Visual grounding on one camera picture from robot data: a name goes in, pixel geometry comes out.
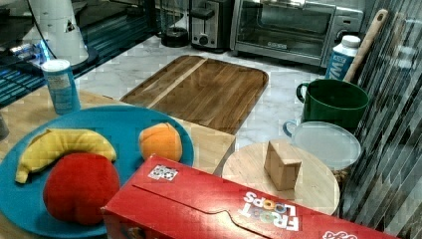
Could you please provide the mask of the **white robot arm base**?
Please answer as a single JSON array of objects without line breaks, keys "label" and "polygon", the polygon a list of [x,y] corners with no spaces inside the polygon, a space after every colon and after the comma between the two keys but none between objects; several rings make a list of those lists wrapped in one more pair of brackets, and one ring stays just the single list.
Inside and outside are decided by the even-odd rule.
[{"label": "white robot arm base", "polygon": [[24,37],[32,44],[43,43],[52,59],[64,59],[79,71],[98,58],[86,45],[75,18],[72,0],[27,0],[34,27]]}]

